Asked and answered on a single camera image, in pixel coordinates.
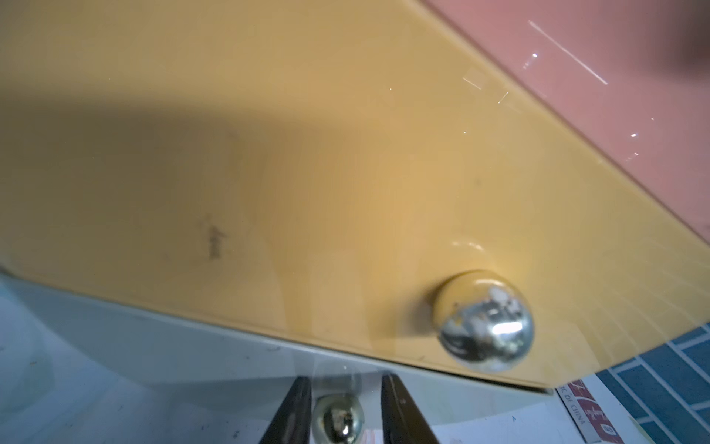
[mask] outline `chrome sphere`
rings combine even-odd
[[[520,292],[490,271],[452,279],[434,303],[439,341],[475,372],[504,372],[519,363],[533,345],[532,318]]]
[[[324,396],[313,409],[313,440],[316,444],[357,443],[364,422],[365,413],[355,396]]]

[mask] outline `pink panel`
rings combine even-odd
[[[710,6],[428,1],[710,242]]]

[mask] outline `blue tile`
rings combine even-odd
[[[630,394],[624,389],[621,384],[618,383],[608,370],[599,372],[596,374],[599,379],[604,383],[607,389],[616,396],[616,398],[621,402],[621,405],[629,412],[634,418],[643,418],[647,413],[638,405],[636,401],[633,400]]]
[[[673,441],[668,438],[668,435],[661,430],[661,427],[659,427],[658,424],[646,423],[641,424],[641,427],[643,427],[643,430],[648,433],[655,444],[673,444]]]
[[[683,351],[707,374],[710,374],[710,342],[703,342]]]
[[[710,443],[710,433],[645,368],[636,367],[619,376],[681,443]]]
[[[710,400],[710,384],[667,345],[656,347],[641,357],[688,404]]]
[[[706,408],[705,410],[698,410],[698,414],[701,418],[705,420],[705,422],[710,424],[710,408]]]
[[[682,344],[685,341],[690,341],[691,339],[694,339],[703,334],[705,334],[705,330],[703,330],[702,328],[696,328],[695,330],[690,330],[683,336],[679,336],[673,339],[673,342],[676,344]]]

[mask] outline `tiled wall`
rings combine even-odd
[[[710,443],[710,327],[598,373],[656,444]]]

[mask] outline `red box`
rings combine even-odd
[[[567,407],[567,411],[586,442],[623,444],[611,421],[581,379],[557,388],[557,394],[562,398],[564,406]]]

